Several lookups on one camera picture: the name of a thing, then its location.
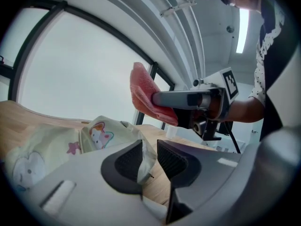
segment person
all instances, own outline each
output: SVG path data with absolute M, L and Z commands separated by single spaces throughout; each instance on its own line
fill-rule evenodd
M 298 34 L 289 10 L 276 0 L 222 0 L 237 8 L 261 13 L 264 20 L 256 46 L 257 68 L 254 72 L 254 88 L 246 101 L 235 100 L 224 121 L 256 122 L 264 118 L 261 139 L 282 127 L 267 91 L 279 77 L 293 55 Z M 214 117 L 219 110 L 219 101 L 212 101 L 209 115 Z

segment star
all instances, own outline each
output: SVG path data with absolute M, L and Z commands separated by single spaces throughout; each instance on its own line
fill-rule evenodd
M 69 146 L 69 150 L 67 151 L 67 153 L 72 153 L 72 155 L 75 155 L 75 153 L 76 153 L 76 149 L 79 149 L 80 150 L 80 152 L 81 152 L 81 148 L 80 148 L 80 146 L 79 146 L 79 142 L 77 141 L 77 142 L 74 142 L 74 143 L 69 143 L 68 144 L 68 146 Z

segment pink cloth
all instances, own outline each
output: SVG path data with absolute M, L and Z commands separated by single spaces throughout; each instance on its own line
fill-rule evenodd
M 160 92 L 160 89 L 141 63 L 134 63 L 130 88 L 133 104 L 138 111 L 169 125 L 178 125 L 178 117 L 172 108 L 154 105 L 151 102 L 152 94 Z

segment black window frame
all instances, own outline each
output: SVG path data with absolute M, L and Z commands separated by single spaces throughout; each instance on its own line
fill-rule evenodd
M 0 63 L 0 75 L 9 78 L 9 89 L 8 89 L 8 100 L 17 100 L 19 84 L 22 76 L 22 72 L 26 63 L 26 60 L 39 36 L 43 33 L 48 24 L 62 11 L 71 13 L 80 18 L 83 18 L 98 27 L 106 30 L 120 41 L 129 46 L 133 51 L 135 51 L 139 56 L 141 56 L 148 64 L 150 64 L 151 71 L 150 76 L 155 79 L 156 74 L 158 74 L 169 86 L 169 90 L 174 90 L 175 84 L 168 77 L 168 75 L 161 69 L 159 64 L 153 61 L 139 46 L 137 46 L 133 41 L 131 41 L 127 36 L 118 31 L 116 28 L 103 21 L 102 19 L 74 6 L 68 5 L 66 1 L 54 1 L 54 0 L 28 0 L 23 8 L 41 8 L 49 10 L 34 26 L 30 31 L 25 41 L 23 42 L 17 57 L 14 62 L 14 66 L 8 66 L 4 63 Z M 144 114 L 142 112 L 138 113 L 136 125 L 142 125 L 144 119 Z M 165 123 L 162 124 L 161 129 L 165 128 Z

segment fluorescent light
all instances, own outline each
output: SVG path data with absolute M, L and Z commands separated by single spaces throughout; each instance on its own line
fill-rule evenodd
M 246 43 L 246 34 L 249 25 L 249 10 L 239 9 L 239 37 L 236 52 L 242 54 Z

